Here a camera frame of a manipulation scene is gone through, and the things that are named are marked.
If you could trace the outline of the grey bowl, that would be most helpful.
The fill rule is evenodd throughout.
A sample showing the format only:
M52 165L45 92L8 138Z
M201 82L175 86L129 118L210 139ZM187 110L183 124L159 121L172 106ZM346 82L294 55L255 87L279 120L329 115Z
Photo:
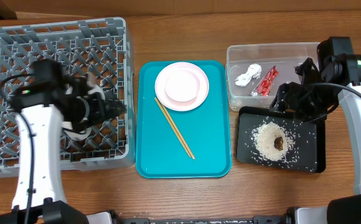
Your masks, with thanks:
M96 76L92 72L87 72L85 77L87 78L87 85L89 87L91 87L91 90L88 91L88 94L99 93L101 95L101 98L104 100L105 99L105 94L104 94L104 91L100 88L100 86L96 83L97 82ZM71 124L69 122L67 122L67 121L64 121L62 123L62 127L63 127L63 130L64 130L64 133L71 140L74 140L74 141L84 140L87 137L89 137L89 135L91 134L91 127L86 128L84 131L81 131L80 133L73 133L73 132L70 132L70 131L66 131L65 128L67 128L67 129L71 128Z

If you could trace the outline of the red snack wrapper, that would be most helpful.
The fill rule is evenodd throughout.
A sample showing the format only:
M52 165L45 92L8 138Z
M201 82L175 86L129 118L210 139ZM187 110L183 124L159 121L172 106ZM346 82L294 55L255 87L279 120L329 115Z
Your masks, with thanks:
M278 75L278 71L276 66L273 66L269 72L262 78L259 84L255 87L255 89L250 93L251 96L268 96L274 79Z

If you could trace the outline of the white napkin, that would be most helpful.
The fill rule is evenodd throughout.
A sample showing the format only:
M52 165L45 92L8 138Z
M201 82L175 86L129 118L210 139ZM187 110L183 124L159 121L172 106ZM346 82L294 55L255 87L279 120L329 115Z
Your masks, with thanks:
M242 73L235 79L236 86L247 86L252 79L258 79L261 76L262 67L257 63L253 63L248 67L245 73Z

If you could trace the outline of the large white plate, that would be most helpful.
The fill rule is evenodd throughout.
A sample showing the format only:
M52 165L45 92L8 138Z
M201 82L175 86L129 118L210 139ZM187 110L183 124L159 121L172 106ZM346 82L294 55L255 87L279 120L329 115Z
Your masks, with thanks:
M165 92L165 77L166 77L166 73L168 73L170 70L175 70L175 69L189 69L192 70L193 72L195 72L200 80L200 90L197 94L197 96L191 100L191 101L187 101L187 102L178 102L178 101L174 101L172 99L170 99ZM158 100L166 107L169 108L170 110L174 110L174 111L190 111L190 110L194 110L197 107L199 107L207 98L208 93L209 93L209 80L208 77L206 75L206 73L197 65L193 64L193 63L189 63L189 62L175 62L172 63L166 67L164 67L158 74L156 81L155 81L155 93L156 96L158 98Z

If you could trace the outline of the small pink bowl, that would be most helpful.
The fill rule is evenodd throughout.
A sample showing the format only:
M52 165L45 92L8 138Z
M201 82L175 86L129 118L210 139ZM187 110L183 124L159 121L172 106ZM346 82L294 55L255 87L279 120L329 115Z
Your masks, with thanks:
M174 101L191 101L200 90L198 75L189 69L170 70L164 79L166 95Z

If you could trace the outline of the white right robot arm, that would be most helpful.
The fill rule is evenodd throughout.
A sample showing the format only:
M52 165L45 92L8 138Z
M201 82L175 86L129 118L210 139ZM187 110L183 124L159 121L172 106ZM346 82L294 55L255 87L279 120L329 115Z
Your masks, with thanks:
M361 223L361 55L348 37L329 37L317 46L317 62L307 58L295 68L300 83L282 84L270 110L302 122L326 119L342 107L354 157L354 195L335 199L325 207L290 208L286 223Z

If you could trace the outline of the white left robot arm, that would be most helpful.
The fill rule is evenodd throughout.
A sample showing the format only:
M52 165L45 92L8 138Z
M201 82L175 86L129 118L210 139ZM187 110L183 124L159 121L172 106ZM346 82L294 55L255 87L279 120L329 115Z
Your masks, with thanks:
M7 99L16 112L20 137L19 176L12 210L0 224L115 223L113 212L86 215L66 202L60 168L62 123L70 132L87 128L126 112L116 98L105 98L90 77L64 75L60 63L32 63L34 81Z

